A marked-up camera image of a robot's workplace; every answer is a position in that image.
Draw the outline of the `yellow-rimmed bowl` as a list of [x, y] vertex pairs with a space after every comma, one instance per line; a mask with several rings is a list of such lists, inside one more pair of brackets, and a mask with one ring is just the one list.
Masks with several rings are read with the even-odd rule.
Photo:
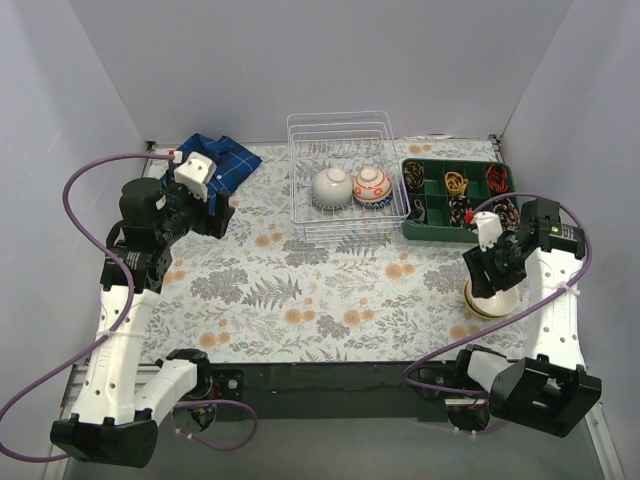
[[488, 319], [505, 317], [513, 311], [518, 301], [516, 288], [498, 291], [490, 298], [474, 297], [470, 279], [465, 282], [463, 295], [470, 310], [476, 315]]

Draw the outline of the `cream bowl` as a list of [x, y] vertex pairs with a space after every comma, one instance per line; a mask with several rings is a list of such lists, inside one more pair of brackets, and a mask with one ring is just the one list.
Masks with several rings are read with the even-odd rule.
[[488, 317], [504, 317], [514, 311], [519, 301], [516, 288], [499, 291], [490, 298], [471, 297], [476, 311]]

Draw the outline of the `brown lattice pattern bowl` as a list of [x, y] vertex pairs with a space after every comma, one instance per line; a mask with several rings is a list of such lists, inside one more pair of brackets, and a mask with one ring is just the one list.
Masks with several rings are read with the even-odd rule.
[[330, 211], [330, 212], [341, 211], [347, 207], [347, 204], [345, 202], [339, 202], [339, 203], [325, 202], [314, 196], [312, 196], [312, 203], [316, 208], [318, 208], [321, 211]]

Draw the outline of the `white bowl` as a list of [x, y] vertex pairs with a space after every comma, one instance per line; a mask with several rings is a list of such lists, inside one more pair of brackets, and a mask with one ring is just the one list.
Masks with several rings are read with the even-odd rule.
[[325, 202], [345, 202], [352, 198], [352, 177], [344, 170], [336, 167], [326, 168], [318, 172], [311, 186], [312, 196]]

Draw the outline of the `white wire dish rack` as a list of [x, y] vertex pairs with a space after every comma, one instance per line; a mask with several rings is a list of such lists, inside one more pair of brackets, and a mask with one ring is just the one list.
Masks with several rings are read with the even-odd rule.
[[304, 241], [385, 236], [409, 200], [389, 116], [381, 110], [287, 117], [291, 220]]

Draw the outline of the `blue diamond pattern bowl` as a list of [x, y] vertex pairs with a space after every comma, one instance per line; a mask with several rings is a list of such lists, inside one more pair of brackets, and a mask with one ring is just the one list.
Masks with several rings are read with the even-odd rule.
[[358, 204], [361, 205], [363, 208], [368, 209], [368, 210], [379, 210], [379, 209], [383, 209], [386, 206], [388, 206], [391, 201], [393, 200], [393, 196], [392, 195], [388, 195], [382, 199], [379, 199], [377, 201], [364, 201], [358, 197], [354, 198], [354, 201]]

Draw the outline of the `orange line pattern bowl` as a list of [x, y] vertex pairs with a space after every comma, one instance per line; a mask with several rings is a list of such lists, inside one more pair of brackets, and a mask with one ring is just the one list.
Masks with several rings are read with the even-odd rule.
[[392, 194], [391, 177], [378, 167], [366, 167], [354, 177], [352, 192], [360, 203], [384, 201]]

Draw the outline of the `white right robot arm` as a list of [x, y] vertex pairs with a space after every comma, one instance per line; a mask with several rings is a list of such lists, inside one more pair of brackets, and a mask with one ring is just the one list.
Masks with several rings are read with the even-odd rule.
[[562, 221], [565, 211], [556, 201], [528, 201], [515, 231], [489, 211], [465, 216], [465, 227], [478, 236], [463, 255], [467, 298], [488, 300], [528, 282], [528, 336], [518, 361], [470, 345], [452, 373], [460, 395], [488, 393], [492, 416], [556, 437], [567, 436], [602, 393], [601, 380], [586, 371], [577, 328], [578, 282], [591, 262], [590, 241], [578, 221]]

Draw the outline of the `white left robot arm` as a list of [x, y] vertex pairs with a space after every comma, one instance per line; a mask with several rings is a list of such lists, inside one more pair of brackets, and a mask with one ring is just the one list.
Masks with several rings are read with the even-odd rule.
[[142, 468], [155, 450], [158, 427], [182, 399], [208, 397], [209, 359], [197, 349], [172, 351], [160, 371], [137, 388], [137, 368], [153, 310], [171, 266], [171, 247], [190, 232], [222, 238], [234, 214], [229, 195], [201, 199], [206, 187], [142, 178], [122, 188], [121, 219], [107, 238], [100, 277], [96, 338], [81, 391], [69, 418], [50, 439], [85, 462]]

